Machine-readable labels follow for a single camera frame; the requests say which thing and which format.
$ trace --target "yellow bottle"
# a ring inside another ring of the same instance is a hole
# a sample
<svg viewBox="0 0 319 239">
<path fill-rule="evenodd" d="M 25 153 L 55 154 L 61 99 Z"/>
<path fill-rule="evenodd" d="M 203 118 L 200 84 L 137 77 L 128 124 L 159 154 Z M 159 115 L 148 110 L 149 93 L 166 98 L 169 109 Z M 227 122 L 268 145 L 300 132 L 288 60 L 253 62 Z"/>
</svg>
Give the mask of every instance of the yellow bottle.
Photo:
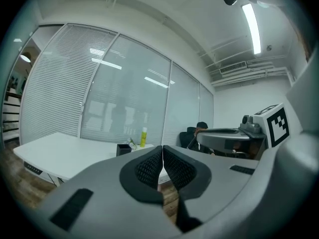
<svg viewBox="0 0 319 239">
<path fill-rule="evenodd" d="M 141 147 L 145 147 L 147 130 L 148 130 L 147 127 L 143 127 L 142 136 L 141 136 Z"/>
</svg>

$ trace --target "black hair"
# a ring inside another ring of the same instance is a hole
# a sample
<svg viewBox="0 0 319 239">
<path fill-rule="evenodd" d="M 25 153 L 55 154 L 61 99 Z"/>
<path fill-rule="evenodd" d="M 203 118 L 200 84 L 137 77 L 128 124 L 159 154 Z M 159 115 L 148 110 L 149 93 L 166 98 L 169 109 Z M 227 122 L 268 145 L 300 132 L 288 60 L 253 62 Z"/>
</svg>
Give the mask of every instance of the black hair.
<svg viewBox="0 0 319 239">
<path fill-rule="evenodd" d="M 199 122 L 196 127 L 207 129 L 208 125 L 205 122 Z"/>
</svg>

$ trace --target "window blind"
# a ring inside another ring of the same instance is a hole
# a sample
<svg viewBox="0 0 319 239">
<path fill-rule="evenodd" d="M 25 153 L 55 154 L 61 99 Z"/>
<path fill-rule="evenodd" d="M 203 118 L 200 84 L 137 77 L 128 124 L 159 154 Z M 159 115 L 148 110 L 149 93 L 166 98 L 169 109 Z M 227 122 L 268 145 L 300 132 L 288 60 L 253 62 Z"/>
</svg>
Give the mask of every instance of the window blind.
<svg viewBox="0 0 319 239">
<path fill-rule="evenodd" d="M 115 33 L 68 24 L 51 40 L 23 94 L 22 144 L 61 132 L 77 136 L 82 102 L 92 74 Z"/>
<path fill-rule="evenodd" d="M 179 133 L 199 120 L 199 82 L 172 66 L 162 145 L 179 145 Z"/>
<path fill-rule="evenodd" d="M 81 138 L 122 143 L 129 137 L 160 145 L 170 61 L 119 36 L 93 79 L 84 108 Z"/>
<path fill-rule="evenodd" d="M 200 84 L 200 121 L 206 122 L 208 128 L 213 128 L 214 96 Z"/>
</svg>

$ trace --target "white table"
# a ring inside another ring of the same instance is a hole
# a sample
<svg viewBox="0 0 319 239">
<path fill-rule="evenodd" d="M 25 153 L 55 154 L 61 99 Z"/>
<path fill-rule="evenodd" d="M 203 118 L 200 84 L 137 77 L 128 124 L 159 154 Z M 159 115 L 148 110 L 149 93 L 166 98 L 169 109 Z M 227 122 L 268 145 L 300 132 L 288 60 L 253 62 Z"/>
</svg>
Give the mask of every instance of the white table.
<svg viewBox="0 0 319 239">
<path fill-rule="evenodd" d="M 146 144 L 144 148 L 153 147 Z M 21 145 L 13 152 L 30 165 L 57 178 L 69 180 L 88 166 L 99 161 L 116 157 L 116 143 L 92 141 L 74 136 L 54 133 L 27 144 Z M 163 168 L 159 183 L 168 181 Z"/>
</svg>

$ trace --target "white cube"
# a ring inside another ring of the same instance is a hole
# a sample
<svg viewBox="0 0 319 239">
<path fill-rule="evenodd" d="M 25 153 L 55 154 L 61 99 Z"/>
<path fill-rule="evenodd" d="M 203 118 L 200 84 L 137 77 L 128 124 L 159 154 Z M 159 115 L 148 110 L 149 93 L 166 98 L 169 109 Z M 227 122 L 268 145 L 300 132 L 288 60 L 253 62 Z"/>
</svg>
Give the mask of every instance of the white cube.
<svg viewBox="0 0 319 239">
<path fill-rule="evenodd" d="M 289 137 L 289 123 L 283 103 L 255 113 L 253 123 L 258 123 L 262 133 L 267 136 L 268 148 L 277 146 Z"/>
</svg>

